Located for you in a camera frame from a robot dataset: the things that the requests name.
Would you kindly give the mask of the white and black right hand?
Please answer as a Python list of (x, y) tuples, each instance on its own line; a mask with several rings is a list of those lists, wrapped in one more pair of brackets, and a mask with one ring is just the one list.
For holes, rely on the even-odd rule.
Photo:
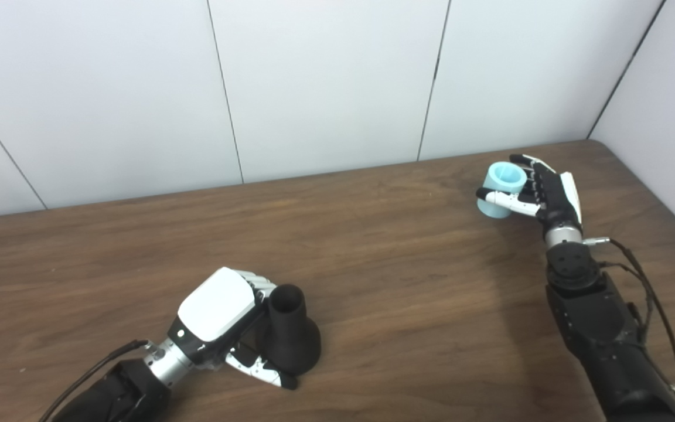
[(509, 162), (526, 177), (522, 190), (480, 187), (477, 199), (536, 218), (546, 231), (562, 224), (583, 230), (578, 190), (570, 172), (557, 173), (545, 161), (526, 154), (511, 154)]

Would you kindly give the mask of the white and black left hand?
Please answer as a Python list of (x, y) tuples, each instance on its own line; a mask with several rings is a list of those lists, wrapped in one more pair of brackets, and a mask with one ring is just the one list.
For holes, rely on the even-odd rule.
[(180, 304), (168, 339), (187, 370), (217, 370), (224, 364), (247, 376), (287, 390), (298, 381), (271, 363), (247, 335), (270, 315), (270, 295), (277, 285), (254, 273), (222, 267)]

